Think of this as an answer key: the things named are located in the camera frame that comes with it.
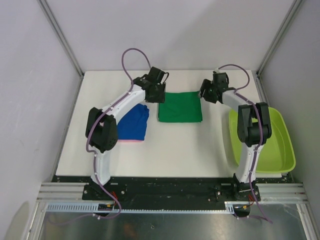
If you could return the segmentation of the blue t shirt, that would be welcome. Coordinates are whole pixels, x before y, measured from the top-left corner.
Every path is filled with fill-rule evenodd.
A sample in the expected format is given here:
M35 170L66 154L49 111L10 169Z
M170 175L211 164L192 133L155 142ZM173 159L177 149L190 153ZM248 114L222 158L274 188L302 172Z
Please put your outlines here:
M149 116L150 110L146 105L139 103L134 106L117 124L118 139L144 141Z

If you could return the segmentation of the corner aluminium post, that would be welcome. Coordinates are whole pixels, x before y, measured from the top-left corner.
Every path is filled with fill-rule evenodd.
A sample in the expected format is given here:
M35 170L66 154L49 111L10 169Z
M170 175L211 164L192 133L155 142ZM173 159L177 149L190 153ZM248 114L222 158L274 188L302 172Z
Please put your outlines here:
M294 0L287 11L280 27L278 28L269 48L267 49L261 63L259 64L256 74L260 77L265 70L266 66L272 59L273 55L276 53L276 50L282 43L284 37L286 36L287 32L289 31L291 25L293 24L295 18L297 17L300 9L302 8L305 0Z
M65 37L65 34L63 33L63 30L57 21L57 18L55 17L54 12L52 11L49 3L47 0L37 0L37 3L39 4L41 10L44 13L44 16L46 17L48 23L50 24L55 36L57 37L60 45L62 46L66 56L70 60L72 66L74 67L75 71L80 77L84 76L84 71L82 70L74 51L72 50L70 44L68 43L67 38Z

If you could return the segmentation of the aluminium frame rail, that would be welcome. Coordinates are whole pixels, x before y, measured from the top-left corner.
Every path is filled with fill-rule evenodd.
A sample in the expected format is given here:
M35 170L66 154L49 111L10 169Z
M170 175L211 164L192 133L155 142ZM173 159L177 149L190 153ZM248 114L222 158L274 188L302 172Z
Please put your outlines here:
M39 202L76 203L82 199L85 183L44 182L37 195ZM258 183L262 204L307 204L309 202L302 183Z

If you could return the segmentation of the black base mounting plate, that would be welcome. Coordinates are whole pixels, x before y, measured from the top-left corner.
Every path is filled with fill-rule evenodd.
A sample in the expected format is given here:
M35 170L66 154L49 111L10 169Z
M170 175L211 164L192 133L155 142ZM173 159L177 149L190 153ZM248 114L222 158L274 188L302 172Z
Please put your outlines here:
M256 182L238 183L233 177L111 177L100 186L93 180L85 186L83 198L106 200L109 192L119 201L137 196L205 197L218 202L260 199Z

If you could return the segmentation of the left corner aluminium post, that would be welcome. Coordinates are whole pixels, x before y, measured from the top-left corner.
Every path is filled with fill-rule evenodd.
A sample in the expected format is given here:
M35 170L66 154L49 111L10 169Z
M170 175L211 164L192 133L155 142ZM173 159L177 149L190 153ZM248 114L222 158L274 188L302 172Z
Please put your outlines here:
M47 0L37 0L37 3L39 4L41 10L44 13L44 16L46 17L48 23L50 24L55 36L57 37L60 45L62 46L66 56L70 60L72 66L74 67L75 71L80 77L84 76L84 71L82 70L74 51L72 50L70 44L68 43L67 38L65 37L65 34L63 33L63 30L57 21L57 18L55 17L54 12L52 11L49 3Z

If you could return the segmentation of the right corner aluminium post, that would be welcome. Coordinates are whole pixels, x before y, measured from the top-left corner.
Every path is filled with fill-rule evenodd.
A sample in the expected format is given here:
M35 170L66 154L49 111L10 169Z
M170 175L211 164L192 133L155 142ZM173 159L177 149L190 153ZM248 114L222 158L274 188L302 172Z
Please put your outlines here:
M305 0L294 0L287 11L280 27L278 28L269 48L267 49L261 63L259 64L256 74L260 77L265 70L266 66L272 59L273 55L276 53L276 50L282 43L284 37L286 36L287 32L289 31L291 25L293 24L295 18L297 17L300 9L302 8Z

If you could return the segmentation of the lime green plastic bin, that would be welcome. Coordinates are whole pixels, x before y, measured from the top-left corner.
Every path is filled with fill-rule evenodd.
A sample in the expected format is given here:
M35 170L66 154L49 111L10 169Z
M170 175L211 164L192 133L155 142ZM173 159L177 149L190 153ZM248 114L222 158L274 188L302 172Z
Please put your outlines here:
M281 113L269 107L272 134L260 152L256 172L261 174L282 174L292 171L296 166L296 157L290 135ZM237 135L238 114L231 109L228 114L229 135L233 156L239 164L242 143Z

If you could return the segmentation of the green t shirt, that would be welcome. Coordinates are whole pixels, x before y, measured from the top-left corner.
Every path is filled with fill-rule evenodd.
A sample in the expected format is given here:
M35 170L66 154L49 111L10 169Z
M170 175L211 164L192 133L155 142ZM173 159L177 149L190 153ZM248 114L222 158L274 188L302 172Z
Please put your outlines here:
M157 117L162 123L202 122L202 106L198 92L166 92L164 103L158 106Z

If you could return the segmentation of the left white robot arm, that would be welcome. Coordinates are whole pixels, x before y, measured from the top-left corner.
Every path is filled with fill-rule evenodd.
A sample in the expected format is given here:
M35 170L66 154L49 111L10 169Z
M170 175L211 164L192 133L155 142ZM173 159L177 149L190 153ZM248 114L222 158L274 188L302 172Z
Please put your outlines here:
M152 66L147 74L130 80L130 87L103 108L93 107L88 114L85 149L93 154L91 179L96 185L93 194L100 200L110 196L106 184L111 179L111 150L118 142L118 123L137 104L164 103L169 73Z

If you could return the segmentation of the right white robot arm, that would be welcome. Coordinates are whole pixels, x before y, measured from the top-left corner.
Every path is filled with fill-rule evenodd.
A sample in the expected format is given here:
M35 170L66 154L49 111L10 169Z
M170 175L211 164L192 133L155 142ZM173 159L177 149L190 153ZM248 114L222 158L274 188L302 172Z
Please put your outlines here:
M204 79L198 96L209 103L220 102L237 112L237 137L242 143L240 161L233 174L230 194L237 201L256 198L256 169L258 159L272 135L269 106L265 102L254 103L233 87L225 72L213 72L213 79Z

